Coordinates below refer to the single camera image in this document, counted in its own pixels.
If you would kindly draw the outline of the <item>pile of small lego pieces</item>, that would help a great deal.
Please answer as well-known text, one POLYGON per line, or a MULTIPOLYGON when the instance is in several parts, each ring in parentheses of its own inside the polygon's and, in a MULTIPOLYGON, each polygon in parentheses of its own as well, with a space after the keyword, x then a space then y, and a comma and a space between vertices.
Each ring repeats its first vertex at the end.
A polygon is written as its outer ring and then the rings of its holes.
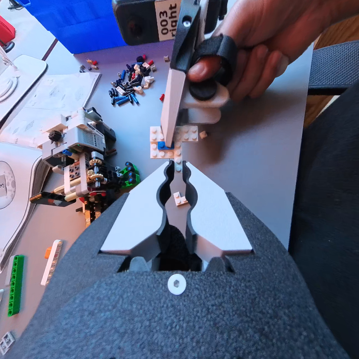
POLYGON ((138 96, 143 95, 155 82, 153 73, 156 71, 154 61, 145 54, 137 56, 135 62, 126 64, 125 69, 117 74, 118 78, 111 81, 108 91, 111 105, 114 107, 130 103, 139 106, 138 96))

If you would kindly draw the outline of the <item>person's black clothing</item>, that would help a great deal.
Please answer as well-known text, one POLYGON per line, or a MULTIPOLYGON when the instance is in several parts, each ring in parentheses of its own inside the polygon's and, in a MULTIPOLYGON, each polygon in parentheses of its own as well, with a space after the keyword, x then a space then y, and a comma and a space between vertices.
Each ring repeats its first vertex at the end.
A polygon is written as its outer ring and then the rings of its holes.
POLYGON ((359 353, 359 82, 303 130, 289 253, 336 340, 359 353))

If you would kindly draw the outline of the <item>grey lego technic model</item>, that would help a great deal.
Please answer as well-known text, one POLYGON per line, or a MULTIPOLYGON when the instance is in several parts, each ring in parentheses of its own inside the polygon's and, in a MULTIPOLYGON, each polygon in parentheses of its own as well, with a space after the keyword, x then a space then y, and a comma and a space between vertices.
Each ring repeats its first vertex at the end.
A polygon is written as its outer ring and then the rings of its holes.
POLYGON ((64 183, 50 192, 34 194, 30 203, 64 208, 80 200, 82 207, 77 211, 84 214, 87 228, 121 190, 130 190, 141 182, 137 166, 130 161, 123 169, 108 162, 117 154, 108 146, 116 142, 116 135, 94 107, 81 107, 68 116, 61 114, 43 133, 43 140, 37 144, 42 161, 63 175, 64 183))

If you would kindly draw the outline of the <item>white flat board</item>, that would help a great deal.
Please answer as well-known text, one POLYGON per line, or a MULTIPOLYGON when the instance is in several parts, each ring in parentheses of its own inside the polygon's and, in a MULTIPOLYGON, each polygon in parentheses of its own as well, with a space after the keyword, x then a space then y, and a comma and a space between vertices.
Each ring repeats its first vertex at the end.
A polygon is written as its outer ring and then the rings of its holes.
POLYGON ((19 84, 13 94, 3 103, 0 103, 1 127, 15 107, 26 97, 38 80, 45 74, 47 64, 27 55, 20 55, 12 60, 21 72, 19 84))

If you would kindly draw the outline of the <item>green lego beam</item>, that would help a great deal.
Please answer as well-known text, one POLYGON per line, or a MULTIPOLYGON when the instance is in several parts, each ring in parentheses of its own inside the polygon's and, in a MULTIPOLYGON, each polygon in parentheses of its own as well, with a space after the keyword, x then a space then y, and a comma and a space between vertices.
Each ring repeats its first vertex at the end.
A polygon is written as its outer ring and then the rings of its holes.
POLYGON ((16 255, 13 259, 13 265, 10 272, 8 317, 14 316, 20 312, 24 260, 25 256, 22 254, 16 255))

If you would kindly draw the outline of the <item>lego instruction booklet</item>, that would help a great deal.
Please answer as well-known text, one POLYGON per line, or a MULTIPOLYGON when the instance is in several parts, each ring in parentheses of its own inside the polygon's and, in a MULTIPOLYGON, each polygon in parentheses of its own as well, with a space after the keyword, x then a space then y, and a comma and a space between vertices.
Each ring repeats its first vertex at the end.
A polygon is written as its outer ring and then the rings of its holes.
POLYGON ((87 105, 101 73, 45 75, 29 101, 5 125, 1 142, 39 148, 64 117, 87 105))

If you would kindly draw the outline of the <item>white printed parts bag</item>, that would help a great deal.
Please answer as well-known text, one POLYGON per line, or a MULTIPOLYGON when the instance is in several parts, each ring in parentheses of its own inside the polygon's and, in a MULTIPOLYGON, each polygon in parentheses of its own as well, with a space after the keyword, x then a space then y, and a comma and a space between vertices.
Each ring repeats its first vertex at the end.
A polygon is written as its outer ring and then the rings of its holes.
POLYGON ((50 167, 38 149, 0 144, 0 259, 1 271, 28 223, 50 167))

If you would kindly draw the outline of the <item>grey lego plate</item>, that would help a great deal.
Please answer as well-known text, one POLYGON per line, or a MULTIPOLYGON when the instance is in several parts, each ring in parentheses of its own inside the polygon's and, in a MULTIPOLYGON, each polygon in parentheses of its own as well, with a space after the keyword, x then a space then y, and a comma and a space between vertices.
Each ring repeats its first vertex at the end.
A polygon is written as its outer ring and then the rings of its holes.
POLYGON ((11 348, 11 346, 15 343, 15 341, 16 339, 11 333, 11 331, 8 331, 4 334, 4 336, 0 340, 0 352, 3 356, 11 348))

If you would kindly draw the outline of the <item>person's right hand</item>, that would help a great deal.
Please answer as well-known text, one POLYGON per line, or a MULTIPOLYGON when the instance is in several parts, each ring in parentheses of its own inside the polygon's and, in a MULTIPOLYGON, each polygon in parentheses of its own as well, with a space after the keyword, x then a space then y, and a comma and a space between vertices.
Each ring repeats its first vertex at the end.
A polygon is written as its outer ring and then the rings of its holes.
POLYGON ((233 101, 257 98, 332 22, 336 1, 236 1, 213 35, 236 44, 233 101))

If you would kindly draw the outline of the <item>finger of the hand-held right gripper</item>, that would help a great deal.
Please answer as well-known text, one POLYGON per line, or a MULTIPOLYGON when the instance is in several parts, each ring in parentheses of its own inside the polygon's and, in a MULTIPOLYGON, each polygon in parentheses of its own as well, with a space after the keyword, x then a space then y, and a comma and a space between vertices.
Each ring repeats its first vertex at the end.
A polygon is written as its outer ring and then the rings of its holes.
POLYGON ((169 69, 164 94, 160 125, 166 146, 171 146, 180 109, 186 74, 180 70, 169 69))

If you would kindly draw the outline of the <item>red box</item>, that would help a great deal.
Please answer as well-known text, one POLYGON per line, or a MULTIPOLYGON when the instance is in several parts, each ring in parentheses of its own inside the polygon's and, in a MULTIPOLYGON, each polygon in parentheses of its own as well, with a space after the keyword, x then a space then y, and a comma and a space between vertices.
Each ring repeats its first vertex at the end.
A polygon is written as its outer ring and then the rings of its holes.
POLYGON ((15 28, 0 16, 0 44, 5 53, 10 52, 14 48, 15 43, 13 39, 15 36, 15 28))

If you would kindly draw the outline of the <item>blue plastic bin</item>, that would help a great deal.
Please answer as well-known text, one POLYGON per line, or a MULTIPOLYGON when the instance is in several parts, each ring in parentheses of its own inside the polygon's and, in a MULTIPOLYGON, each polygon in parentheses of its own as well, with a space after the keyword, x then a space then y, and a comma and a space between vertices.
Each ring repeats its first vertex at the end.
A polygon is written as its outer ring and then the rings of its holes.
POLYGON ((111 0, 23 0, 29 11, 72 54, 126 46, 111 0))

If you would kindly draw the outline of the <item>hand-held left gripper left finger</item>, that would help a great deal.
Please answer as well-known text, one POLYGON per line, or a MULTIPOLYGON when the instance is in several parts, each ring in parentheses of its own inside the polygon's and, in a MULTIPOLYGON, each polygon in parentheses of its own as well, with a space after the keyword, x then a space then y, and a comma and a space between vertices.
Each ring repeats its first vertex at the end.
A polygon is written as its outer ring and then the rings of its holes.
POLYGON ((169 160, 132 189, 101 251, 146 261, 165 253, 171 237, 165 205, 172 181, 173 160, 169 160))

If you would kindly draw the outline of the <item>white lego beam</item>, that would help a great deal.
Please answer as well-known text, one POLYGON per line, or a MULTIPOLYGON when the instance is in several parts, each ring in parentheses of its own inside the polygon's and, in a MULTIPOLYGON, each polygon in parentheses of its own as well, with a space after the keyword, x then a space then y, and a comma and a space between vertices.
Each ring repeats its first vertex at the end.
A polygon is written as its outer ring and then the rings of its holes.
POLYGON ((51 247, 51 251, 49 252, 47 258, 47 264, 43 273, 43 277, 41 280, 41 285, 46 286, 49 284, 54 271, 56 269, 56 265, 60 256, 61 248, 62 248, 63 241, 62 240, 55 240, 51 247))

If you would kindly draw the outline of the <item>white lego plate assembly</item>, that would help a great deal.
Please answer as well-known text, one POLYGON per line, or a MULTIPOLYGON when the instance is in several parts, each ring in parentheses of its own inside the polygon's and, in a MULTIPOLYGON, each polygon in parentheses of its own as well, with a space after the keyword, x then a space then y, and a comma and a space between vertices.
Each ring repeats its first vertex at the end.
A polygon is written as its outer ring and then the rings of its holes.
POLYGON ((174 149, 159 150, 158 141, 164 141, 164 136, 160 126, 150 127, 150 158, 151 159, 172 159, 174 160, 174 168, 177 173, 182 172, 182 144, 188 142, 197 142, 199 133, 197 126, 177 126, 173 136, 175 144, 174 149))

